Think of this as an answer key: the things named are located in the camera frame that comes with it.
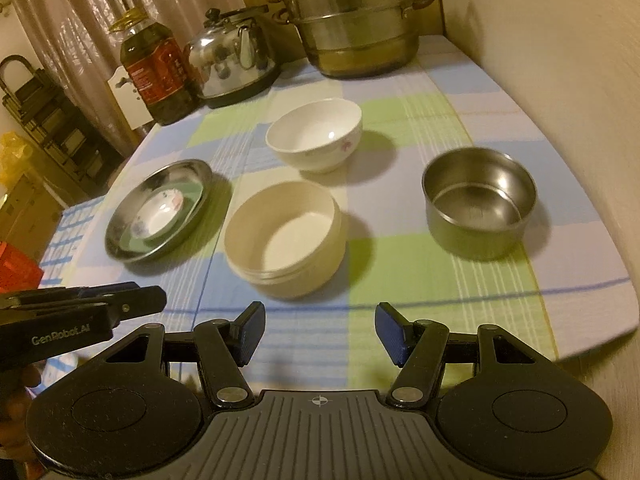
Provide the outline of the person left hand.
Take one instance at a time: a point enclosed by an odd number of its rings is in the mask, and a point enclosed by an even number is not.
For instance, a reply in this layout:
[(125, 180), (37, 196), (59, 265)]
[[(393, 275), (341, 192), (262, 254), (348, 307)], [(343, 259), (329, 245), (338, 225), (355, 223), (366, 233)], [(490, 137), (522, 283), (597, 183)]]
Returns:
[(28, 389), (40, 384), (40, 371), (34, 364), (21, 371), (20, 381), (11, 394), (2, 401), (6, 410), (6, 419), (1, 423), (1, 446), (11, 460), (27, 463), (36, 459), (35, 452), (29, 443), (25, 420), (32, 396)]

